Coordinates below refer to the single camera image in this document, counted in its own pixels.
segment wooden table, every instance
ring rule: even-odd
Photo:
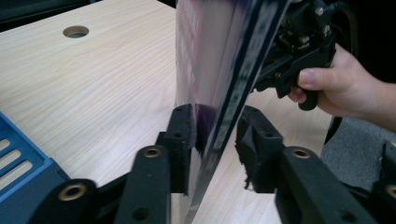
[[[102,186],[127,173],[175,106],[175,14],[155,0],[105,0],[1,33],[0,110],[72,178]],[[88,34],[64,36],[76,25]],[[247,104],[285,145],[320,154],[329,115],[301,111],[273,90],[252,93]],[[279,223],[274,195],[243,189],[233,139],[194,223]]]

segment floor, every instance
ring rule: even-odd
[[[396,133],[359,119],[343,119],[321,158],[340,181],[370,190],[381,174],[383,144]]]

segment blue tray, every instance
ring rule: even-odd
[[[1,112],[0,141],[0,223],[26,223],[45,196],[70,177]],[[16,159],[6,164],[11,154]],[[6,182],[22,164],[30,169]]]

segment screw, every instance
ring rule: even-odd
[[[323,34],[326,35],[327,33],[329,33],[329,31],[330,31],[330,25],[326,25],[326,26],[323,28]]]
[[[308,43],[308,41],[309,41],[309,36],[307,36],[307,35],[300,36],[300,37],[299,37],[299,40],[300,40],[300,43],[306,44],[306,43]]]
[[[323,15],[324,9],[323,7],[318,7],[317,9],[315,9],[315,14],[317,14],[318,16]]]

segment finger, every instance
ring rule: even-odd
[[[298,85],[310,91],[336,91],[344,85],[328,68],[307,68],[300,72]]]
[[[303,103],[306,100],[306,95],[304,91],[297,87],[292,87],[290,89],[289,98],[295,103]]]

